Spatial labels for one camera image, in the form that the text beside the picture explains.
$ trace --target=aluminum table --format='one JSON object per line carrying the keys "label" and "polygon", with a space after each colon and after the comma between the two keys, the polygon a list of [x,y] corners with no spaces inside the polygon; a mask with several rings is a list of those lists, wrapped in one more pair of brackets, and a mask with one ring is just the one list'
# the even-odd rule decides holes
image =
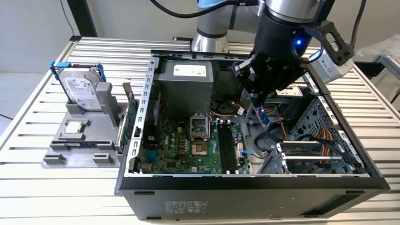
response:
{"label": "aluminum table", "polygon": [[[150,49],[189,51],[183,41],[83,37],[69,41],[57,61],[103,65],[111,94],[126,101],[121,84],[139,97]],[[247,54],[249,44],[230,44]],[[306,54],[315,51],[310,48]],[[166,221],[166,224],[400,224],[400,115],[354,68],[327,88],[390,191],[330,218],[302,220]],[[0,224],[139,224],[122,197],[113,196],[117,169],[42,169],[39,162],[61,123],[66,97],[47,72],[0,137]]]}

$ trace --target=barcode sticker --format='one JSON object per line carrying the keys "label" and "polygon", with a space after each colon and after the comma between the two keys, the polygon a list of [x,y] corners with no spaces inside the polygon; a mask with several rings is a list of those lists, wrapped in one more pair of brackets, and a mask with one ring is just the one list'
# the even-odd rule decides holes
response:
{"label": "barcode sticker", "polygon": [[202,76],[206,77],[205,66],[202,65],[174,65],[174,76]]}
{"label": "barcode sticker", "polygon": [[85,110],[99,110],[101,107],[90,81],[83,78],[66,77],[65,83],[75,104]]}
{"label": "barcode sticker", "polygon": [[243,113],[243,108],[242,108],[242,107],[239,107],[239,109],[237,110],[237,114],[241,116],[241,115],[242,115],[242,113]]}

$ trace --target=gray 3d-printed holder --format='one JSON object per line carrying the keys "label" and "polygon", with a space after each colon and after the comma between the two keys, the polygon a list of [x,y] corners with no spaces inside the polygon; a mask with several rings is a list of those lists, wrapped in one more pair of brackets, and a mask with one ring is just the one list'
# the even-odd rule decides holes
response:
{"label": "gray 3d-printed holder", "polygon": [[59,124],[47,152],[43,168],[117,168],[119,150],[114,148],[122,105],[110,95],[111,84],[99,82],[95,88],[101,111],[81,111],[75,104],[65,104],[67,112]]}

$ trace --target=power supply label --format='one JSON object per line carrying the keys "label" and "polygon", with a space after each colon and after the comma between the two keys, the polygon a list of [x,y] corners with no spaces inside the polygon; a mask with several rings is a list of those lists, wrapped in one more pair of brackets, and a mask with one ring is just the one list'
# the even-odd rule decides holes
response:
{"label": "power supply label", "polygon": [[165,211],[169,214],[202,214],[207,201],[165,201]]}
{"label": "power supply label", "polygon": [[203,65],[174,65],[173,75],[206,77],[205,66]]}
{"label": "power supply label", "polygon": [[75,104],[85,110],[99,110],[99,103],[89,80],[83,78],[66,77],[65,83]]}

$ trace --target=motherboard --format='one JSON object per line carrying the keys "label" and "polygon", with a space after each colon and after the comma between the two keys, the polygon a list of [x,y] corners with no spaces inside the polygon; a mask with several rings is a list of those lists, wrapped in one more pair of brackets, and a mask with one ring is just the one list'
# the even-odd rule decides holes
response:
{"label": "motherboard", "polygon": [[239,125],[229,123],[225,126],[223,133],[229,137],[222,136],[223,141],[219,140],[218,126],[222,127],[219,122],[213,122],[207,118],[202,121],[197,117],[191,117],[189,121],[165,119],[161,123],[157,149],[145,151],[142,172],[151,174],[249,173],[246,158],[239,154],[239,150],[243,149]]}

